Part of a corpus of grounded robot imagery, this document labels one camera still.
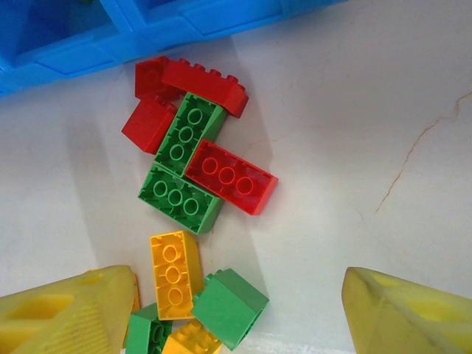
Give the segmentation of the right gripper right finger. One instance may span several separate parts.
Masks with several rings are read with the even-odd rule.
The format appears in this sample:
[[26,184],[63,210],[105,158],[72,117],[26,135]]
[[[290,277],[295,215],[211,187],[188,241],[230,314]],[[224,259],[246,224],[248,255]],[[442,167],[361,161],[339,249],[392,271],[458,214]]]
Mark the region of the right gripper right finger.
[[472,299],[359,267],[341,299],[356,354],[472,354]]

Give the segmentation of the small red lego brick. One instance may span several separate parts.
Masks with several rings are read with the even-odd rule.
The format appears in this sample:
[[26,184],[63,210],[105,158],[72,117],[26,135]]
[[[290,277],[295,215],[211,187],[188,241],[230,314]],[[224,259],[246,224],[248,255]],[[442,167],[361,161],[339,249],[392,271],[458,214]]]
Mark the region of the small red lego brick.
[[170,59],[166,56],[152,58],[135,65],[135,97],[159,97],[174,100],[177,93],[162,81]]
[[122,133],[143,152],[156,154],[176,112],[171,102],[144,98],[130,115]]

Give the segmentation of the long yellow lego brick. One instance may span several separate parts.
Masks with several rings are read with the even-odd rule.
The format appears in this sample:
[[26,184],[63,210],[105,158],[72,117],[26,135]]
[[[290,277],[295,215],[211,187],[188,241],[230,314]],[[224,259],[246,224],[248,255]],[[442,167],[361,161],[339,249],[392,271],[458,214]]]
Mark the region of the long yellow lego brick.
[[158,318],[192,319],[193,297],[204,289],[198,244],[190,232],[150,237]]
[[[134,292],[134,295],[133,295],[133,305],[132,305],[132,308],[131,308],[131,314],[133,314],[133,313],[135,313],[135,312],[137,312],[138,310],[141,309],[141,296],[139,294],[139,281],[138,281],[137,275],[135,273],[133,273],[133,292]],[[128,337],[128,329],[129,329],[129,325],[127,325],[127,327],[126,327],[125,336],[124,336],[123,343],[122,343],[122,349],[123,350],[126,348],[126,341],[127,341],[127,337]]]

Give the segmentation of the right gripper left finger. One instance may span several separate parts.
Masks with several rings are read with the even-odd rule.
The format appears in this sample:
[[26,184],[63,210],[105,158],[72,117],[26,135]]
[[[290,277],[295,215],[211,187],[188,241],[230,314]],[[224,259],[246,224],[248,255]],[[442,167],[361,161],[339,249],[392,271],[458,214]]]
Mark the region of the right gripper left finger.
[[134,288],[113,265],[0,297],[0,354],[120,354]]

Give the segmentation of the long red lego brick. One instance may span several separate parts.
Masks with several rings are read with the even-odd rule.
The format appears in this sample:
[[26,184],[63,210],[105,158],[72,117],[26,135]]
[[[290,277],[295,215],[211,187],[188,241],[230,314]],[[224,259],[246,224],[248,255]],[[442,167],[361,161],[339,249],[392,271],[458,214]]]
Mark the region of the long red lego brick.
[[199,186],[249,215],[260,215],[278,178],[202,139],[185,174]]
[[230,115],[240,118],[249,101],[246,88],[233,75],[224,77],[218,70],[207,71],[187,60],[171,60],[164,69],[163,83],[195,94],[222,106]]

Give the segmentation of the long green lego brick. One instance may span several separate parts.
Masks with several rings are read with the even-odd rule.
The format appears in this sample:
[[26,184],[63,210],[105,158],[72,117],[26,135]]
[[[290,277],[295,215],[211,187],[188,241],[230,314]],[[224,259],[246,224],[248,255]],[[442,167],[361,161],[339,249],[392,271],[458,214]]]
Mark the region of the long green lego brick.
[[154,161],[182,177],[202,139],[214,141],[227,118],[218,104],[195,94],[185,95]]
[[211,231],[223,206],[222,198],[157,164],[151,166],[138,198],[196,235]]

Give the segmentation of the small yellow lego brick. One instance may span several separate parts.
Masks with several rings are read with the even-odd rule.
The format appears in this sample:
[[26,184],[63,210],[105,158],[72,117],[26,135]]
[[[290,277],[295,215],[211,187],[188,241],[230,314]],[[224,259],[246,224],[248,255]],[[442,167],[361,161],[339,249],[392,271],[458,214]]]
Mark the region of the small yellow lego brick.
[[219,354],[222,343],[197,319],[171,333],[162,354]]

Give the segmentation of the small green lego brick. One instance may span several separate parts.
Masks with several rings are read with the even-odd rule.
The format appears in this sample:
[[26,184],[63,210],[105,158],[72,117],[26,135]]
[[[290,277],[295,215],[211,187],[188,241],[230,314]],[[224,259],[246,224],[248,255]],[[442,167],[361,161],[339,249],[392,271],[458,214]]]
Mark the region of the small green lego brick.
[[157,304],[148,305],[131,314],[125,354],[162,354],[172,333],[173,322],[160,320]]
[[269,298],[233,269],[204,278],[193,297],[193,316],[229,350],[235,350],[265,310]]

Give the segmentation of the blue three-compartment plastic bin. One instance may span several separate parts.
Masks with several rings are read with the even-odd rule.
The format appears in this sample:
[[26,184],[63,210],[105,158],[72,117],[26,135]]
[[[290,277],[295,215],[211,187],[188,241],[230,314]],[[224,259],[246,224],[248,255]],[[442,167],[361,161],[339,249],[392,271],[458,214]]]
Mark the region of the blue three-compartment plastic bin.
[[0,0],[0,97],[346,0]]

